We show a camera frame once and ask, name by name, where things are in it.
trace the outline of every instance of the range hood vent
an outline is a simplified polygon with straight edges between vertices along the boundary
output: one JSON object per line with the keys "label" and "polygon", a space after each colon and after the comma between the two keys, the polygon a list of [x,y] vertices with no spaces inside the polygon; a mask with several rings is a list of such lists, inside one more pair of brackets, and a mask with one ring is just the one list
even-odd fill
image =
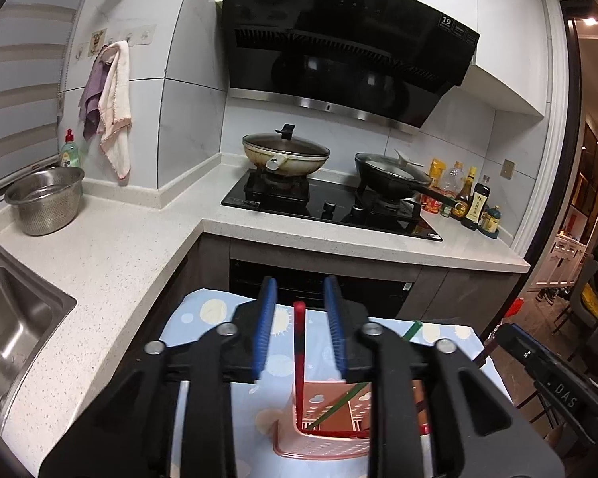
{"label": "range hood vent", "polygon": [[409,130],[460,85],[478,34],[416,0],[224,0],[230,94]]}

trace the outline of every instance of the white door frame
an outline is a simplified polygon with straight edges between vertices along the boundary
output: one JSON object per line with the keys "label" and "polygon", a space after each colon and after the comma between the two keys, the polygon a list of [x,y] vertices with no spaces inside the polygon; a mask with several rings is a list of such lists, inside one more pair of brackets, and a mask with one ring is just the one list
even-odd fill
{"label": "white door frame", "polygon": [[527,253],[543,217],[558,170],[558,163],[563,150],[563,139],[565,138],[569,99],[569,58],[561,1],[545,0],[550,38],[552,40],[552,109],[538,177],[525,216],[511,244],[512,250],[521,256]]}

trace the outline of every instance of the green chopstick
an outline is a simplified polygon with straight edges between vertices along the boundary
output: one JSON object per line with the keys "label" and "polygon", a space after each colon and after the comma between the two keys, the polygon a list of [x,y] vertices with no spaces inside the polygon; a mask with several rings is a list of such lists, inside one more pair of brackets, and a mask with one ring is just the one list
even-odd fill
{"label": "green chopstick", "polygon": [[[423,327],[423,323],[419,322],[418,320],[412,324],[407,332],[401,337],[405,341],[410,341],[412,338],[416,336],[416,333],[421,330]],[[333,407],[326,411],[322,416],[320,416],[316,421],[314,421],[311,425],[309,425],[306,429],[313,429],[320,425],[323,421],[328,419],[334,413],[341,409],[341,407],[346,404],[350,399],[354,398],[361,390],[363,390],[368,383],[357,383],[351,389],[349,389],[344,395],[342,395],[336,403],[334,403]]]}

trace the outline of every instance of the sink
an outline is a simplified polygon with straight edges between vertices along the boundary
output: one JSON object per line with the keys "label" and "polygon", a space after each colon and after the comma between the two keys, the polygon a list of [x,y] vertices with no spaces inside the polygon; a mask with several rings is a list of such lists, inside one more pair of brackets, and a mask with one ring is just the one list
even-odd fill
{"label": "sink", "polygon": [[31,363],[75,303],[0,246],[0,432]]}

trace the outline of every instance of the gas stove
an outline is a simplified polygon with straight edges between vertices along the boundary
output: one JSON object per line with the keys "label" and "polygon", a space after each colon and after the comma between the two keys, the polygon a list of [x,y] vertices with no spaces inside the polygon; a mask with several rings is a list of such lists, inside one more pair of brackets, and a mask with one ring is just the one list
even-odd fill
{"label": "gas stove", "polygon": [[417,198],[390,201],[363,183],[354,188],[305,176],[291,178],[250,169],[221,203],[268,214],[443,240],[421,218]]}

